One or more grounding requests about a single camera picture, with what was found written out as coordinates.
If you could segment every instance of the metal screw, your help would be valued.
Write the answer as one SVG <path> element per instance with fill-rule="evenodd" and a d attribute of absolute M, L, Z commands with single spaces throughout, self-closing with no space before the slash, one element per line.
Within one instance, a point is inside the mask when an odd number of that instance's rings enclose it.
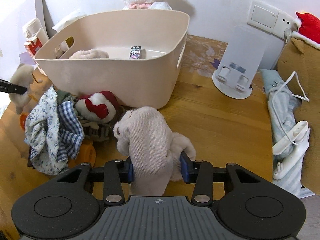
<path fill-rule="evenodd" d="M 207 195 L 197 195 L 195 196 L 195 201 L 199 203 L 207 203 L 210 201 L 210 197 Z"/>
<path fill-rule="evenodd" d="M 119 195 L 109 195 L 106 197 L 106 201 L 111 203 L 117 203 L 122 200 L 122 197 Z"/>

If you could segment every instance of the wooden tabletop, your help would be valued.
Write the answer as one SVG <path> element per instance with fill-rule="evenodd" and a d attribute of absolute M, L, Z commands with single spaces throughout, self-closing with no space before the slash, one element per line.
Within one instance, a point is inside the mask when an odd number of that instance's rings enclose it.
<path fill-rule="evenodd" d="M 41 76 L 38 70 L 35 76 Z M 243 100 L 225 96 L 207 76 L 209 74 L 199 71 L 197 65 L 191 66 L 186 58 L 169 103 L 159 111 L 172 131 L 191 140 L 197 159 L 209 161 L 216 167 L 225 167 L 229 162 L 238 163 L 271 181 L 271 126 L 260 74 L 253 81 L 252 95 Z M 32 86 L 37 98 L 51 84 L 43 79 L 42 84 Z M 0 230 L 13 240 L 19 238 L 10 215 L 13 203 L 48 180 L 44 174 L 27 168 L 28 146 L 23 140 L 19 116 L 15 114 L 14 105 L 10 104 L 0 119 Z M 125 159 L 116 151 L 115 140 L 95 143 L 94 146 L 97 153 L 95 166 L 103 166 L 113 159 Z M 127 195 L 128 186 L 123 185 L 123 188 Z M 170 182 L 165 195 L 190 197 L 192 190 L 193 185 Z M 95 183 L 93 194 L 102 198 L 102 183 Z M 214 198 L 223 195 L 223 185 L 215 184 Z"/>

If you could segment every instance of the red bow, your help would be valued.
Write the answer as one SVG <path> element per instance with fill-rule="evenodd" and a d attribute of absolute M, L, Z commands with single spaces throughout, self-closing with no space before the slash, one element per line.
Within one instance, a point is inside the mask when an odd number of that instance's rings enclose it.
<path fill-rule="evenodd" d="M 89 99 L 86 99 L 85 106 L 88 108 L 90 112 L 93 112 L 100 119 L 104 119 L 109 114 L 108 108 L 105 104 L 100 104 L 98 106 L 94 105 Z"/>

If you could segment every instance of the stand base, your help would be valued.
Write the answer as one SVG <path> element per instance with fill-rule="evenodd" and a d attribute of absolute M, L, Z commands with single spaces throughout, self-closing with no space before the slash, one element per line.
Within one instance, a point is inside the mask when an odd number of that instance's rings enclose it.
<path fill-rule="evenodd" d="M 222 92 L 226 96 L 234 98 L 234 99 L 245 99 L 245 98 L 249 97 L 252 93 L 252 88 L 249 88 L 249 89 L 247 89 L 247 91 L 240 93 L 240 92 L 234 90 L 233 88 L 228 87 L 227 85 L 218 81 L 216 78 L 216 75 L 214 73 L 212 75 L 212 81 L 213 81 L 214 85 L 216 86 L 216 88 L 220 92 Z"/>

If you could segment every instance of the beige plastic bin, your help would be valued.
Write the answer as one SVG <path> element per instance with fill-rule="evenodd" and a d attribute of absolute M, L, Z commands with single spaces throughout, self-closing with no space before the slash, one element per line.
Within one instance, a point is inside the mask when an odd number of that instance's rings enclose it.
<path fill-rule="evenodd" d="M 113 92 L 123 105 L 163 107 L 177 82 L 189 16 L 168 10 L 121 10 L 83 17 L 54 35 L 36 54 L 39 66 L 61 90 L 81 96 Z M 60 59 L 55 48 L 74 44 Z M 132 46 L 144 59 L 129 59 Z M 109 59 L 68 59 L 78 50 L 101 49 Z"/>

